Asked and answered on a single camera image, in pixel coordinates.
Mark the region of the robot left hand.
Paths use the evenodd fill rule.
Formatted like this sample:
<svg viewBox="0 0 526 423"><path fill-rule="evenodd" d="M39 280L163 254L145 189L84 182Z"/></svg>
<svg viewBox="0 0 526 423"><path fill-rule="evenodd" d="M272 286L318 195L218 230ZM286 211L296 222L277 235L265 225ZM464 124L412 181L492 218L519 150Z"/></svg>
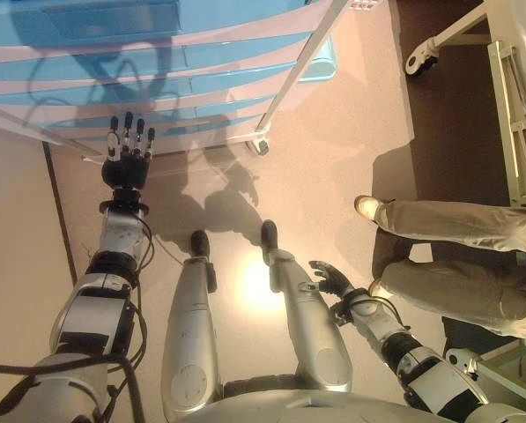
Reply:
<svg viewBox="0 0 526 423"><path fill-rule="evenodd" d="M128 111L124 116L122 133L119 120L113 116L106 137L107 156L101 168L103 182L112 189L141 190L146 183L152 161L152 144L156 131L149 128L144 133L145 121L137 119L132 131L134 115Z"/></svg>

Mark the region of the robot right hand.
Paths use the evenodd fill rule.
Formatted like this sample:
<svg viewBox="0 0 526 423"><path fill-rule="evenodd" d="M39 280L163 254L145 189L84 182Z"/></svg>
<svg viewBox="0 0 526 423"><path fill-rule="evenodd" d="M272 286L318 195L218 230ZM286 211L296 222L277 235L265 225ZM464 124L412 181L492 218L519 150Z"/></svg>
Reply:
<svg viewBox="0 0 526 423"><path fill-rule="evenodd" d="M328 293L342 299L354 290L349 279L332 264L317 260L310 261L308 264L320 279L299 283L300 291Z"/></svg>

